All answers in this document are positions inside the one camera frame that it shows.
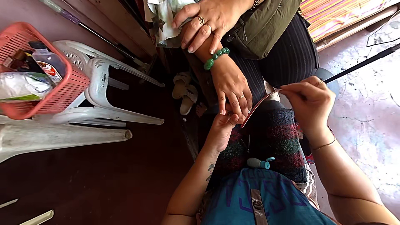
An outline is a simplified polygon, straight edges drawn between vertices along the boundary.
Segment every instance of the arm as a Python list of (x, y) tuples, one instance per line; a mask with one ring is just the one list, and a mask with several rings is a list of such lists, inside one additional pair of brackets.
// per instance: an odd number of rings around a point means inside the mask
[[(300, 83), (281, 86), (289, 98), (295, 118), (304, 130), (313, 149), (331, 143), (333, 134), (327, 119), (335, 94), (319, 78), (312, 76)], [(347, 155), (338, 141), (330, 146), (312, 150), (336, 219), (343, 224), (381, 222), (400, 224), (383, 205), (376, 188), (362, 170)]]
[[(185, 33), (189, 26), (189, 24), (183, 26), (181, 35)], [(203, 63), (212, 57), (208, 52), (212, 39), (213, 34), (211, 34), (197, 51), (194, 52)], [(221, 48), (222, 45), (219, 42), (217, 50)], [(248, 110), (252, 107), (253, 101), (245, 76), (227, 54), (218, 57), (218, 59), (214, 61), (214, 65), (211, 67), (210, 71), (219, 99), (220, 114), (226, 114), (225, 103), (226, 98), (228, 98), (233, 112), (239, 116), (238, 123), (242, 124), (245, 117), (248, 115)]]
[(226, 148), (232, 128), (238, 119), (236, 114), (231, 117), (228, 115), (215, 117), (196, 161), (168, 203), (162, 225), (196, 224), (197, 209), (206, 191), (218, 155)]

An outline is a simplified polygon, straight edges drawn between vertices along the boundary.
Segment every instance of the sandal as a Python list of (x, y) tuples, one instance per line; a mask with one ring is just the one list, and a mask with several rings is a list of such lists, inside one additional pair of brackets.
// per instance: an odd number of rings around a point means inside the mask
[(195, 86), (186, 86), (186, 93), (183, 95), (182, 104), (180, 106), (180, 114), (186, 116), (189, 114), (194, 103), (197, 102), (198, 92)]
[(180, 72), (174, 77), (174, 90), (172, 91), (172, 97), (174, 99), (182, 98), (186, 93), (186, 86), (189, 85), (192, 78), (189, 72)]

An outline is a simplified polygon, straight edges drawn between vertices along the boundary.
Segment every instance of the plastic basket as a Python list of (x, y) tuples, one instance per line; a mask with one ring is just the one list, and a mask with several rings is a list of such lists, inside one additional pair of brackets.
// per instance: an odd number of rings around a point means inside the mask
[(85, 89), (90, 80), (71, 64), (48, 40), (32, 25), (16, 22), (0, 33), (0, 64), (13, 56), (19, 49), (32, 50), (29, 41), (42, 41), (52, 52), (60, 56), (66, 65), (64, 79), (41, 101), (4, 103), (0, 102), (3, 113), (11, 119), (22, 120), (35, 114), (60, 113), (64, 111)]

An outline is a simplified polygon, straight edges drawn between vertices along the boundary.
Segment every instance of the nail file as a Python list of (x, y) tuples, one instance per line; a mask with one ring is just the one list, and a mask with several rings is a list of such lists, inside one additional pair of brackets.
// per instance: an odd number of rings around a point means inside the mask
[(247, 121), (249, 120), (250, 116), (253, 114), (253, 112), (256, 110), (256, 108), (257, 108), (266, 98), (268, 98), (270, 95), (272, 95), (272, 94), (274, 94), (274, 93), (276, 93), (276, 92), (278, 92), (278, 91), (280, 91), (280, 89), (278, 89), (278, 90), (276, 90), (276, 91), (274, 91), (274, 92), (271, 92), (271, 93), (265, 95), (265, 96), (256, 104), (256, 106), (253, 107), (253, 109), (250, 111), (249, 115), (246, 117), (246, 119), (244, 119), (244, 122), (243, 122), (243, 124), (240, 126), (240, 128), (243, 128), (243, 127), (246, 125), (246, 123), (247, 123)]

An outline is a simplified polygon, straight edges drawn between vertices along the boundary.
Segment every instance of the wrist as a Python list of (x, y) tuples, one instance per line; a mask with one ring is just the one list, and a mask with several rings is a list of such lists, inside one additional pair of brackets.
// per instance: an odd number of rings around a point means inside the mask
[(218, 151), (215, 147), (213, 147), (212, 145), (208, 145), (208, 143), (206, 142), (204, 144), (204, 146), (202, 147), (200, 153), (204, 153), (207, 155), (212, 156), (213, 158), (218, 158), (219, 154), (221, 153), (220, 151)]
[(240, 15), (244, 14), (247, 10), (251, 9), (254, 4), (254, 0), (240, 0), (236, 1), (238, 3), (238, 9), (241, 13)]
[(214, 60), (214, 65), (210, 69), (211, 74), (220, 71), (221, 67), (229, 64), (231, 60), (232, 59), (227, 54), (218, 57), (218, 59)]
[(306, 137), (312, 147), (312, 149), (316, 149), (321, 147), (322, 145), (326, 145), (331, 143), (335, 137), (328, 128), (328, 126), (325, 126), (324, 128), (321, 129), (315, 129), (310, 132), (306, 132)]

